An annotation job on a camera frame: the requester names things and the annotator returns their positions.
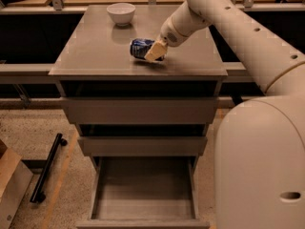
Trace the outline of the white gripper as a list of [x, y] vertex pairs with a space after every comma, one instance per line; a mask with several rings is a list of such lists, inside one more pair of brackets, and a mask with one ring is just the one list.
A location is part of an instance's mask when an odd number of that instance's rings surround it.
[[178, 47], [187, 40], [186, 36], [175, 29], [171, 17], [163, 23], [158, 38], [160, 40], [155, 41], [144, 56], [149, 62], [163, 57], [167, 53], [168, 46]]

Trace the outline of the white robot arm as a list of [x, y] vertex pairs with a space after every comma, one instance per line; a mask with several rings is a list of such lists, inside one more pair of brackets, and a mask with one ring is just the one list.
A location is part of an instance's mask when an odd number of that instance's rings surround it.
[[305, 54], [233, 0], [185, 0], [146, 54], [214, 25], [263, 96], [232, 108], [214, 142], [217, 229], [305, 229]]

